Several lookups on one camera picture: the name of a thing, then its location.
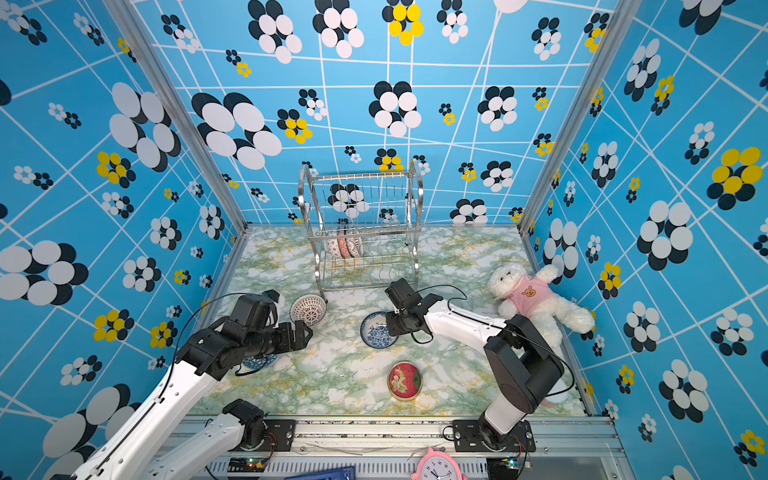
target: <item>wall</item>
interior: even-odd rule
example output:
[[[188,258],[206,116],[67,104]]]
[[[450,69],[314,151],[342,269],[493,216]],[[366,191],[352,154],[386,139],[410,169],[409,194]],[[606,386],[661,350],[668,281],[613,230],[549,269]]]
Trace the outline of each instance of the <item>wall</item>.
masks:
[[[767,22],[645,1],[528,237],[637,478],[768,475]]]
[[[71,473],[144,401],[236,234],[200,231],[218,201],[104,6],[19,4],[0,2],[0,478],[16,480]]]
[[[616,0],[331,5],[133,3],[246,218],[298,223],[305,163],[415,158],[427,223],[519,221]],[[219,105],[247,102],[242,121]],[[462,200],[478,202],[459,214]]]

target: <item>white teddy bear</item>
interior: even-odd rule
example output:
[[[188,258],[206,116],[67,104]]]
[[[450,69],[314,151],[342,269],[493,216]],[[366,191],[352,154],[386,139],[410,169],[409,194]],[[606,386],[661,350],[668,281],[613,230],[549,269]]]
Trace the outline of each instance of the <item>white teddy bear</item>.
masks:
[[[498,306],[502,318],[511,319],[517,313],[528,317],[547,344],[559,353],[563,335],[554,318],[579,333],[590,331],[594,318],[586,309],[549,289],[548,283],[557,277],[554,265],[545,266],[531,277],[521,264],[509,263],[493,273],[488,289],[496,298],[505,299]]]

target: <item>dish rack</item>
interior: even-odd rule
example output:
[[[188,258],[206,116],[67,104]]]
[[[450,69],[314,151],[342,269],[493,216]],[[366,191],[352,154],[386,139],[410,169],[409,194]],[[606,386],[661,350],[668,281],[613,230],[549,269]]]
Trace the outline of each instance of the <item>dish rack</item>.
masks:
[[[417,285],[423,206],[424,184],[413,160],[407,171],[325,177],[303,167],[299,207],[320,295],[389,286],[399,278]],[[348,258],[337,250],[340,242],[353,245]]]

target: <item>pink shirt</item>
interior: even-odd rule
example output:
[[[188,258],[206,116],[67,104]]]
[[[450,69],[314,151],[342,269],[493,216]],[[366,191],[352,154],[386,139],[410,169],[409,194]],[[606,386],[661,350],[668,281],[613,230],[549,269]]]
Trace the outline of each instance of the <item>pink shirt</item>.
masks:
[[[518,313],[530,318],[531,311],[539,303],[553,296],[554,293],[547,283],[538,278],[524,277],[520,286],[507,296],[507,300],[511,300],[518,307]]]

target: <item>red tin lid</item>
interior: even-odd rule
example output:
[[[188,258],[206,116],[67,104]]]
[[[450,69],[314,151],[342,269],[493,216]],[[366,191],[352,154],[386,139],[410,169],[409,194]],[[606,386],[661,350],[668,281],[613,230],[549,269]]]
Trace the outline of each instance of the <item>red tin lid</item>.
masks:
[[[413,400],[422,390],[422,374],[410,362],[400,362],[389,370],[389,392],[398,400]]]

